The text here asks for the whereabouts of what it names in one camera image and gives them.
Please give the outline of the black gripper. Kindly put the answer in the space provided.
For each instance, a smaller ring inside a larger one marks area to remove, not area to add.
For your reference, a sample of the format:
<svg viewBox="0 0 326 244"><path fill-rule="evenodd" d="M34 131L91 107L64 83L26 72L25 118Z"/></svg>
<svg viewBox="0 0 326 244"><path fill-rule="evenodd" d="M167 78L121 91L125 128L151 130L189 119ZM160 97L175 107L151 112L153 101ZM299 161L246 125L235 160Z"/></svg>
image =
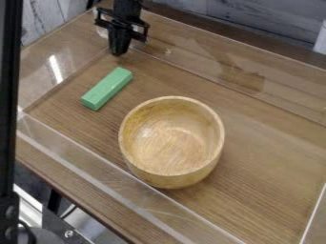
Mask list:
<svg viewBox="0 0 326 244"><path fill-rule="evenodd" d="M113 7L97 7L95 24L108 30L109 52L123 55L131 40L148 41L149 24L141 20L143 0L113 0Z"/></svg>

